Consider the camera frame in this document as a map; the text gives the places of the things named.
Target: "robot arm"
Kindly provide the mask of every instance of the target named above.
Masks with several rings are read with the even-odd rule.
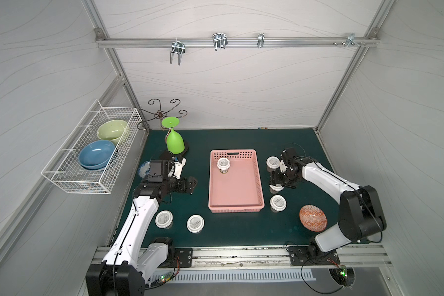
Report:
[[[148,226],[158,211],[161,200],[171,192],[194,192],[197,180],[181,178],[181,163],[167,160],[150,162],[149,174],[136,187],[130,213],[109,252],[100,264],[91,264],[86,274],[90,296],[142,295],[155,269],[174,259],[174,246],[169,238],[157,238],[138,257]]]
[[[309,181],[329,194],[339,204],[337,224],[314,237],[314,256],[366,238],[386,229],[378,193],[371,186],[359,186],[323,167],[316,160],[297,156],[294,148],[281,153],[280,168],[271,173],[270,184],[296,188],[299,181]]]

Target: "pink tray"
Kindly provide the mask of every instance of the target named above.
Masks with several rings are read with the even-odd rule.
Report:
[[[217,168],[219,158],[230,160],[229,171]],[[213,213],[259,212],[265,206],[253,149],[211,151],[209,209]]]

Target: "gray wavy wall panel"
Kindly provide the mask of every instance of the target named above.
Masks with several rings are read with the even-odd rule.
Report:
[[[380,0],[95,0],[111,37],[335,37],[365,33]]]
[[[321,131],[337,172],[375,187],[409,295],[444,295],[444,0],[399,0]]]
[[[0,1],[0,232],[115,72],[79,0]]]
[[[169,110],[171,99],[181,99],[170,115],[188,112],[182,129],[314,127],[353,54],[343,48],[195,48],[178,66],[169,63],[167,49],[117,52],[142,108],[155,112],[148,100],[158,98]]]
[[[110,37],[363,36],[380,0],[96,0]],[[172,98],[189,115],[178,128],[296,128],[317,125],[353,52],[342,48],[120,49],[142,108]],[[151,128],[158,128],[156,120]]]

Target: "ceramic bowl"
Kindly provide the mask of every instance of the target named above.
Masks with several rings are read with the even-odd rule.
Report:
[[[304,227],[314,232],[321,232],[327,226],[327,218],[324,212],[312,204],[301,208],[299,219]]]
[[[124,134],[125,128],[128,123],[125,120],[111,120],[107,121],[97,129],[97,137],[101,140],[109,140],[116,146],[122,135]]]
[[[85,169],[102,169],[107,165],[115,150],[115,145],[108,140],[90,143],[79,153],[79,164]]]

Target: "wall hook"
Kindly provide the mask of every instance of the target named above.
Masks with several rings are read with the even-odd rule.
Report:
[[[181,60],[183,58],[183,53],[186,52],[186,47],[179,41],[173,42],[171,44],[171,52],[169,53],[169,63],[173,63],[174,54],[178,54],[178,65],[181,65]]]
[[[263,47],[263,42],[265,42],[265,34],[260,33],[260,34],[258,34],[258,43],[257,43],[258,48]]]
[[[212,35],[212,41],[214,42],[215,51],[217,51],[218,47],[225,49],[225,46],[228,44],[227,35],[224,33],[215,33]]]

